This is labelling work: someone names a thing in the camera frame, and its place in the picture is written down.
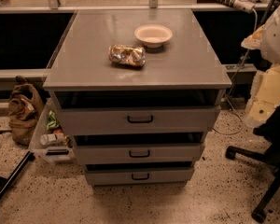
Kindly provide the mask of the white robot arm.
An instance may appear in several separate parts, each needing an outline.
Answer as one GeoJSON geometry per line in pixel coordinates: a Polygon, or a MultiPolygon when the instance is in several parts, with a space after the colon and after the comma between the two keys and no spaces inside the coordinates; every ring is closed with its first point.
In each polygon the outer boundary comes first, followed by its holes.
{"type": "Polygon", "coordinates": [[[272,64],[265,72],[255,74],[245,109],[245,124],[257,128],[280,106],[280,5],[264,25],[242,41],[241,46],[258,49],[261,57],[272,64]]]}

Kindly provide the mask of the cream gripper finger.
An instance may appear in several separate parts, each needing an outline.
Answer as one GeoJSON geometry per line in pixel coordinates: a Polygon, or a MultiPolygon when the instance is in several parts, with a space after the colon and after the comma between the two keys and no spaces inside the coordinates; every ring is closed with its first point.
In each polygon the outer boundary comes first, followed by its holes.
{"type": "Polygon", "coordinates": [[[258,71],[254,75],[250,95],[244,123],[257,128],[280,106],[280,64],[274,64],[266,72],[258,71]]]}

